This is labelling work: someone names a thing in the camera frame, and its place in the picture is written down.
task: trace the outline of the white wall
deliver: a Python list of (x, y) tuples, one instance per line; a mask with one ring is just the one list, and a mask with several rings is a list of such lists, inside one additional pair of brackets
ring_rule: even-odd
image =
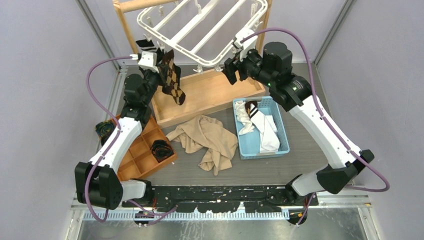
[[(3, 0), (0, 22), (0, 239), (63, 239), (75, 165), (104, 119), (85, 76), (107, 56), (74, 0)], [(93, 74), (101, 102), (115, 77), (112, 64)]]
[[(112, 5), (112, 0), (86, 1), (115, 56), (132, 54), (131, 47)], [(207, 0), (199, 0), (199, 3), (203, 6), (207, 2)], [(195, 43), (206, 35), (235, 2), (236, 0), (222, 0), (217, 6), (217, 10), (211, 12), (209, 16), (195, 28), (193, 34), (189, 34), (182, 40), (183, 46), (194, 47)], [(298, 34), (304, 41), (309, 56), (314, 60), (344, 2), (344, 0), (274, 0), (268, 27), (283, 27)], [(198, 54), (201, 57), (205, 59), (216, 57), (218, 52), (234, 38), (235, 33), (241, 29), (250, 17), (250, 4), (250, 0), (246, 1), (240, 8), (240, 11), (227, 22), (222, 31), (219, 31), (217, 36), (212, 38), (210, 42), (199, 51)], [(173, 9), (174, 4), (169, 3), (164, 6), (165, 13), (169, 13)], [(143, 33), (145, 33), (136, 22), (139, 12), (140, 11), (134, 11), (125, 14), (136, 40), (144, 39)], [(159, 13), (157, 11), (154, 11), (154, 13), (155, 14), (152, 14), (151, 17), (153, 19), (153, 24), (157, 24), (160, 20)], [(169, 27), (165, 26), (162, 28), (161, 32), (165, 36), (172, 37), (193, 17), (189, 13), (196, 13), (194, 4), (184, 6), (181, 14), (175, 16), (175, 21), (172, 22), (172, 25)], [(293, 61), (296, 63), (305, 62), (302, 50), (289, 36), (284, 36), (283, 33), (267, 33), (265, 43), (271, 41), (286, 43), (290, 50), (293, 51)], [(192, 60), (181, 54), (178, 54), (175, 60), (180, 64), (193, 63)]]
[[(424, 236), (424, 2), (357, 1), (318, 69), (334, 120), (391, 183), (370, 193), (384, 240)], [(369, 170), (359, 184), (381, 188)]]

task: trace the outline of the divided organizer tray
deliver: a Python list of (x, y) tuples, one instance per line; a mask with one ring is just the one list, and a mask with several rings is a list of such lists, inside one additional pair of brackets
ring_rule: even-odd
[[(278, 132), (276, 133), (280, 141), (280, 147), (276, 152), (264, 152), (259, 153), (260, 147), (260, 135), (258, 129), (255, 127), (253, 132), (239, 135), (240, 129), (243, 128), (243, 124), (237, 121), (235, 102), (237, 101), (257, 101), (257, 108), (264, 115), (272, 115), (275, 126)], [(238, 138), (238, 149), (240, 151), (240, 158), (245, 159), (264, 159), (264, 158), (275, 158), (281, 157), (290, 151), (289, 142), (287, 141), (286, 130), (284, 129), (283, 119), (281, 117), (280, 109), (278, 104), (270, 96), (264, 97), (247, 97), (247, 98), (236, 98), (232, 101), (232, 107), (234, 110), (235, 128), (237, 131)]]
[(174, 151), (172, 156), (162, 162), (158, 162), (150, 151), (150, 147), (155, 140), (159, 139), (165, 140), (171, 145), (155, 119), (150, 116), (150, 120), (146, 127), (143, 129), (140, 136), (132, 142), (119, 165), (117, 176), (120, 181), (145, 179), (178, 158)]

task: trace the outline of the gray floor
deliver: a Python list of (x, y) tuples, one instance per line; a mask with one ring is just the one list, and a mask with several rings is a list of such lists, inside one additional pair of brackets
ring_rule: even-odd
[[(191, 74), (193, 66), (182, 66), (183, 74)], [(128, 73), (138, 71), (128, 69)], [(294, 64), (293, 72), (309, 80), (308, 68), (304, 63)], [(328, 111), (324, 93), (319, 82), (315, 66), (313, 66), (314, 81), (318, 96)], [(214, 176), (212, 171), (204, 171), (198, 167), (206, 149), (187, 154), (181, 144), (172, 142), (178, 154), (174, 164), (154, 173), (148, 180), (153, 185), (264, 185), (285, 184), (301, 173), (308, 173), (327, 164), (327, 160), (305, 128), (282, 108), (282, 120), (287, 133), (290, 152), (280, 158), (265, 158), (241, 160), (239, 149), (232, 159), (232, 168), (220, 171)], [(236, 133), (236, 124), (233, 109), (228, 108), (209, 114), (210, 117), (220, 120), (224, 128)], [(165, 134), (173, 131), (176, 125), (163, 129)]]
[(83, 221), (78, 239), (120, 240), (364, 240), (356, 208), (311, 208), (294, 226), (285, 220), (162, 221), (138, 228), (133, 221)]

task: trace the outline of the wire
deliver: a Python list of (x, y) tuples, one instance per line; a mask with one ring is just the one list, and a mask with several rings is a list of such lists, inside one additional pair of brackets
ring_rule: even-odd
[(94, 163), (94, 165), (91, 167), (90, 172), (88, 173), (87, 179), (85, 180), (85, 187), (84, 187), (84, 195), (85, 195), (85, 202), (87, 204), (88, 210), (90, 211), (91, 215), (94, 217), (94, 219), (96, 219), (97, 221), (104, 223), (106, 221), (106, 219), (108, 218), (108, 213), (109, 213), (109, 209), (106, 209), (106, 212), (104, 214), (104, 218), (101, 219), (99, 216), (97, 216), (96, 212), (93, 209), (92, 203), (90, 201), (90, 195), (89, 195), (89, 186), (90, 186), (90, 180), (93, 176), (94, 171), (96, 170), (97, 166), (99, 165), (100, 161), (103, 160), (106, 155), (106, 153), (111, 149), (111, 147), (114, 145), (114, 143), (117, 141), (120, 133), (121, 133), (121, 125), (119, 123), (119, 121), (117, 120), (117, 118), (115, 117), (115, 115), (113, 115), (105, 106), (103, 106), (99, 100), (97, 100), (97, 98), (94, 96), (93, 91), (90, 87), (90, 75), (92, 74), (93, 70), (95, 68), (97, 68), (98, 66), (107, 63), (107, 62), (111, 62), (111, 61), (115, 61), (115, 60), (121, 60), (121, 59), (131, 59), (131, 56), (120, 56), (120, 57), (113, 57), (107, 60), (103, 60), (101, 62), (96, 63), (93, 67), (90, 68), (90, 70), (87, 73), (87, 77), (86, 77), (86, 84), (87, 84), (87, 90), (88, 93), (90, 94), (91, 98), (94, 100), (94, 102), (101, 108), (103, 109), (108, 115), (110, 115), (113, 120), (116, 123), (116, 127), (118, 129), (118, 131), (116, 132), (115, 137), (113, 138), (113, 140), (110, 142), (109, 146), (106, 147), (106, 149), (104, 150), (103, 154), (98, 158), (98, 160)]
[(155, 212), (155, 207), (156, 207), (156, 202), (158, 201), (158, 198), (157, 197), (155, 197), (154, 198), (154, 201), (153, 201), (153, 206), (151, 207), (151, 211), (152, 212)]
[(138, 208), (140, 208), (141, 210), (143, 210), (143, 212), (146, 212), (148, 215), (153, 215), (153, 216), (162, 216), (162, 217), (166, 217), (167, 215), (169, 215), (170, 213), (175, 212), (175, 210), (177, 210), (177, 206), (175, 206), (173, 209), (171, 209), (168, 212), (165, 213), (156, 213), (156, 212), (151, 212), (149, 210), (146, 210), (144, 207), (142, 207), (140, 204), (138, 204), (136, 201), (134, 200), (128, 200), (127, 202), (134, 204), (135, 206), (137, 206)]
[(301, 224), (302, 220), (304, 219), (306, 213), (308, 212), (309, 206), (312, 203), (312, 199), (314, 199), (316, 192), (314, 192), (310, 198), (309, 201), (307, 202), (306, 206), (305, 206), (305, 211), (303, 212), (302, 216), (300, 216), (299, 221), (297, 221), (296, 225), (293, 227), (293, 229), (290, 232), (290, 235), (288, 237), (288, 239), (292, 239), (293, 238), (293, 233), (295, 232), (295, 229), (297, 229), (299, 227), (299, 224)]
[(309, 59), (309, 55), (308, 52), (306, 50), (305, 45), (303, 44), (303, 42), (301, 41), (301, 39), (294, 34), (293, 32), (291, 32), (290, 30), (284, 29), (284, 28), (280, 28), (280, 27), (270, 27), (270, 28), (266, 28), (263, 29), (261, 31), (255, 32), (249, 36), (247, 36), (246, 38), (244, 38), (243, 40), (241, 40), (240, 42), (243, 43), (244, 41), (257, 36), (259, 34), (263, 34), (266, 32), (271, 32), (271, 31), (277, 31), (277, 32), (283, 32), (286, 33), (290, 36), (292, 36), (294, 39), (296, 39), (296, 41), (299, 43), (300, 47), (302, 48), (302, 51), (304, 53), (304, 56), (306, 58), (306, 63), (307, 63), (307, 68), (309, 71), (309, 79), (310, 79), (310, 86), (311, 86), (311, 90), (312, 90), (312, 98), (313, 98), (313, 102), (315, 103), (315, 107), (319, 112), (319, 115), (321, 116), (321, 119), (324, 120), (324, 122), (327, 124), (327, 126), (330, 128), (330, 130), (334, 133), (334, 135), (340, 140), (340, 142), (343, 144), (343, 146), (350, 152), (350, 154), (352, 154), (356, 159), (358, 159), (363, 165), (365, 165), (367, 168), (369, 168), (375, 175), (377, 175), (385, 184), (385, 187), (380, 188), (380, 189), (373, 189), (373, 188), (366, 188), (366, 187), (359, 187), (359, 186), (346, 186), (346, 188), (349, 189), (355, 189), (355, 190), (361, 190), (361, 191), (368, 191), (368, 192), (374, 192), (374, 193), (381, 193), (381, 192), (386, 192), (387, 190), (390, 189), (390, 184), (389, 181), (379, 172), (377, 171), (377, 169), (375, 169), (373, 166), (371, 166), (367, 161), (365, 161), (360, 155), (358, 155), (356, 152), (351, 150), (351, 147), (349, 146), (349, 144), (343, 139), (343, 137), (337, 132), (337, 130), (332, 126), (332, 124), (329, 122), (329, 120), (324, 116), (324, 112), (321, 109), (318, 99), (317, 99), (317, 93), (315, 91), (315, 84), (314, 84), (314, 76), (313, 76), (313, 72), (312, 72), (312, 67), (311, 67), (311, 61)]

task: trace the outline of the white sock with black stripe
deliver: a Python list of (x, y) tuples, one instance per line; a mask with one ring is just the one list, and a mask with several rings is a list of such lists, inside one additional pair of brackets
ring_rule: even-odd
[(267, 117), (259, 109), (250, 103), (250, 121), (259, 130), (260, 153), (276, 152), (280, 148), (280, 140), (273, 130)]

